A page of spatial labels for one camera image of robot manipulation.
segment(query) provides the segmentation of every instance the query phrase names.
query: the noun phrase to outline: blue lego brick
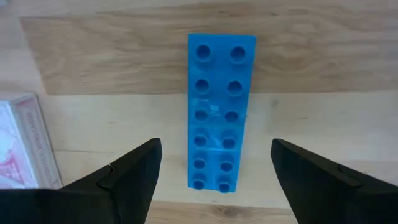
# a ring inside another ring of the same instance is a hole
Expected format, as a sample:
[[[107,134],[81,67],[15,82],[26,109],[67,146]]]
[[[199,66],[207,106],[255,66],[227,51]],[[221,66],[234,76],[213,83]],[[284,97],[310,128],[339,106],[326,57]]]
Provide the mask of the blue lego brick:
[[[188,37],[188,186],[235,192],[256,37]]]

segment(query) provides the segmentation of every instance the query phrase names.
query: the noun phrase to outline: wooden surface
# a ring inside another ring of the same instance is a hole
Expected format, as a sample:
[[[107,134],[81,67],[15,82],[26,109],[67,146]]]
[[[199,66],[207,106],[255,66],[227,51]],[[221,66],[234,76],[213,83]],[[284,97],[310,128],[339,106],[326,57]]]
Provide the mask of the wooden surface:
[[[23,17],[50,95],[185,93],[187,34],[254,34],[253,92],[396,90],[398,2],[251,1]]]
[[[290,210],[152,202],[147,224],[296,224]]]

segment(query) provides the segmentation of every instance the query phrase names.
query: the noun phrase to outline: light wood plank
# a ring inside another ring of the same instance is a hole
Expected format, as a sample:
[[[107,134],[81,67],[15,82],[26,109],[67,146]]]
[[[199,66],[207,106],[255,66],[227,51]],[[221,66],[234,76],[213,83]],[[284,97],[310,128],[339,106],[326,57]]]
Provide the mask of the light wood plank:
[[[185,93],[195,32],[257,36],[253,92],[316,93],[397,89],[397,10],[388,0],[258,1],[21,21],[50,95]]]
[[[239,205],[249,207],[290,208],[277,180],[269,155],[262,158],[241,159],[237,191],[221,194],[209,190],[193,190],[187,187],[187,167],[184,155],[164,155],[154,200],[165,202]],[[123,152],[70,152],[55,151],[63,184],[69,184],[109,164]],[[398,185],[398,161],[359,161],[338,159],[336,162],[373,177]]]
[[[145,7],[179,6],[195,3],[221,3],[231,0],[63,0],[71,14],[89,14],[94,12],[137,9]]]
[[[55,150],[126,152],[160,137],[166,154],[186,153],[186,95],[40,100]],[[252,94],[243,156],[268,156],[272,138],[285,138],[331,159],[398,160],[397,117],[398,92]]]
[[[147,224],[296,224],[286,209],[152,202]]]
[[[45,93],[39,71],[29,49],[0,47],[0,89]]]
[[[49,16],[68,12],[65,0],[12,0],[10,2],[19,16]]]
[[[0,6],[0,34],[0,51],[27,48],[25,34],[11,5]]]

